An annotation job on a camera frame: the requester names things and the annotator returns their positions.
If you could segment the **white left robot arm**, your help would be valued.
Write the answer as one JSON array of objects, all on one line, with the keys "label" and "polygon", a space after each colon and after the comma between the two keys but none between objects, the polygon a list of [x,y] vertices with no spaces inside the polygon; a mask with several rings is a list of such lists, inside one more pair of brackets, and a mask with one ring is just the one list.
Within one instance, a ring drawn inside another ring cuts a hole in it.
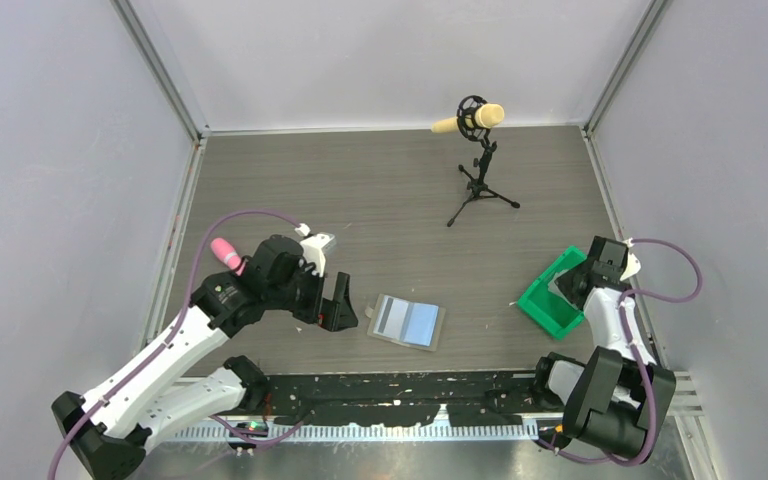
[{"label": "white left robot arm", "polygon": [[188,387],[172,386],[265,312],[286,311],[331,332],[356,327],[348,274],[338,274],[332,298],[323,295],[335,243],[330,233],[300,241],[271,236],[236,266],[206,277],[175,320],[106,381],[57,397],[55,419],[90,476],[126,479],[172,434],[214,414],[262,411],[271,386],[245,356],[227,359]]}]

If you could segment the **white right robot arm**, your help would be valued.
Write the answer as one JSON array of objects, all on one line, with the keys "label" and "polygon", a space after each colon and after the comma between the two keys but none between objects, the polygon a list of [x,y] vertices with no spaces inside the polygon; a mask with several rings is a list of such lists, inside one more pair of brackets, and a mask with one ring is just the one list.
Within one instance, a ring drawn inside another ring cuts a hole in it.
[{"label": "white right robot arm", "polygon": [[594,237],[586,257],[555,274],[549,292],[587,320],[587,362],[551,352],[530,385],[534,403],[562,414],[555,448],[579,440],[628,466],[648,460],[676,391],[675,374],[649,352],[628,282],[638,266],[629,246]]}]

